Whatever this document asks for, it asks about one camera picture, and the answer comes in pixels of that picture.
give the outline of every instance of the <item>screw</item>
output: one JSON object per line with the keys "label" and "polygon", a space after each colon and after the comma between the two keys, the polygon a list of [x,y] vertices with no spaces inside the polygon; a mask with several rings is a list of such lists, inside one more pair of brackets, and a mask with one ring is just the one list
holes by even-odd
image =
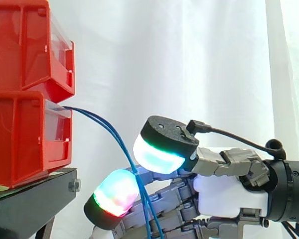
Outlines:
{"label": "screw", "polygon": [[72,182],[69,182],[70,192],[80,192],[80,190],[81,190],[81,179],[74,179]]}
{"label": "screw", "polygon": [[263,227],[268,228],[269,227],[269,221],[267,219],[263,220]]}

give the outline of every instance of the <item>white backdrop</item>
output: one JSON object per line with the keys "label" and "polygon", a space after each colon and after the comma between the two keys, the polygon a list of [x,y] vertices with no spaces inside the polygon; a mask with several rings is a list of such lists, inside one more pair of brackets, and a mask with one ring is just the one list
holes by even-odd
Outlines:
{"label": "white backdrop", "polygon": [[[202,120],[260,144],[279,131],[272,103],[276,86],[272,88],[265,1],[50,3],[76,44],[77,91],[64,104],[109,120],[129,149],[147,117],[154,114],[183,122]],[[78,114],[73,137],[71,166],[78,168],[82,190],[57,215],[53,239],[87,239],[92,224],[83,214],[84,203],[110,172],[128,167],[109,134]],[[241,146],[212,134],[200,139],[205,146]],[[246,239],[282,237],[278,224],[255,233],[250,230],[255,231],[247,229]],[[102,230],[95,234],[97,239],[112,238]]]}

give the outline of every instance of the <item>white plastic part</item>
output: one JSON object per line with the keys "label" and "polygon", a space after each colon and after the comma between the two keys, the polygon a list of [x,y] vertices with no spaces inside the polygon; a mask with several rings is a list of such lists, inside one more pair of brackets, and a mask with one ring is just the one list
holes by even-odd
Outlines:
{"label": "white plastic part", "polygon": [[235,218],[241,208],[261,209],[260,216],[267,215],[268,193],[248,191],[234,176],[198,175],[194,189],[199,192],[198,208],[203,215]]}

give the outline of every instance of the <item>robotic hand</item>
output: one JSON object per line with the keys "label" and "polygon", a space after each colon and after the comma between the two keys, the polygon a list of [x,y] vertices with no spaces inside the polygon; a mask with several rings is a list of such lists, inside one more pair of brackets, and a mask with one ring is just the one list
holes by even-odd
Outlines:
{"label": "robotic hand", "polygon": [[[229,136],[266,151],[274,159],[262,161],[250,149],[217,153],[198,148],[194,137],[198,132]],[[192,120],[184,125],[153,116],[136,140],[134,155],[145,185],[172,180],[150,195],[166,239],[242,239],[244,225],[268,227],[269,220],[282,222],[293,238],[292,231],[299,236],[299,161],[286,160],[277,140],[261,147],[202,122]],[[136,201],[117,221],[114,238],[145,239],[143,210],[141,201]],[[196,219],[200,215],[212,217]],[[150,211],[148,216],[152,238],[158,239]],[[296,222],[296,228],[288,222]]]}

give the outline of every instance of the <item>red storage bin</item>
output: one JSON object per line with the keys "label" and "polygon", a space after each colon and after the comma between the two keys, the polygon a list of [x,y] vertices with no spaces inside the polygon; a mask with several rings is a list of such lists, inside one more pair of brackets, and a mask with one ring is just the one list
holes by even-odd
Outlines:
{"label": "red storage bin", "polygon": [[2,90],[40,91],[55,103],[74,95],[74,44],[47,0],[0,0]]}
{"label": "red storage bin", "polygon": [[0,92],[0,185],[26,184],[71,163],[71,138],[71,111],[40,92]]}

